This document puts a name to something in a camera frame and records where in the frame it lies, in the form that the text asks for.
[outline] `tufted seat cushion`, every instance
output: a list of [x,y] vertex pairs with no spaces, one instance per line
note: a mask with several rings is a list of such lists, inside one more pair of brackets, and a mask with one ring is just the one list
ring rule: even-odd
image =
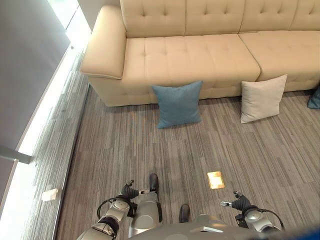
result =
[[259,73],[237,34],[128,38],[122,80],[97,91],[108,91],[108,106],[115,98],[121,105],[146,104],[157,102],[152,85],[203,81],[200,99],[230,97],[241,94],[241,81],[254,82]]
[[320,79],[319,31],[259,31],[240,33],[258,62],[257,81],[288,74],[285,91],[315,88]]

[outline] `wall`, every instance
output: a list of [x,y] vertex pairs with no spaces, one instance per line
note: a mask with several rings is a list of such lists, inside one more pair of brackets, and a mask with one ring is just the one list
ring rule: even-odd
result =
[[3,210],[4,202],[2,202],[7,182],[11,173],[11,169],[14,166],[14,161],[0,157],[0,218]]
[[98,13],[104,5],[120,6],[120,0],[78,0],[91,31],[94,29]]
[[69,44],[47,0],[0,1],[0,146],[17,147]]

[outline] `beige pillow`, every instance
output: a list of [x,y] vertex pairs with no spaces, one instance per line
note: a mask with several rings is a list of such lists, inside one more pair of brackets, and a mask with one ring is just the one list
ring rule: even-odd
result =
[[287,74],[267,81],[241,82],[241,123],[278,115],[286,80]]

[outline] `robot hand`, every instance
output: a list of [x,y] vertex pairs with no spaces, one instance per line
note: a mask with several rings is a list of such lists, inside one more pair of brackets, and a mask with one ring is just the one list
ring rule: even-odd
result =
[[[233,202],[222,201],[220,202],[220,205],[241,211],[241,214],[235,216],[235,220],[237,221],[239,227],[253,229],[262,233],[280,231],[277,226],[269,221],[265,214],[265,212],[269,212],[276,215],[273,211],[261,209],[255,205],[251,205],[249,199],[239,191],[234,191],[233,194],[237,200]],[[278,215],[276,216],[280,221],[281,229],[284,230],[284,225],[281,219]]]
[[[99,221],[91,228],[82,233],[77,240],[114,240],[117,236],[119,227],[123,220],[128,217],[133,217],[137,210],[137,205],[131,202],[139,195],[139,191],[132,189],[132,183],[126,183],[121,190],[120,195],[104,201],[97,209]],[[100,210],[103,204],[111,203],[107,213],[100,216]]]

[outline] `blue pillow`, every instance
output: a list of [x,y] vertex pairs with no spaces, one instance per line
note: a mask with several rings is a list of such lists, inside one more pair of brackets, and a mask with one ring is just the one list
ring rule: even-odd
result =
[[202,83],[196,81],[179,87],[152,86],[160,108],[159,129],[201,121],[198,99]]
[[307,107],[310,109],[320,109],[320,86],[310,97]]

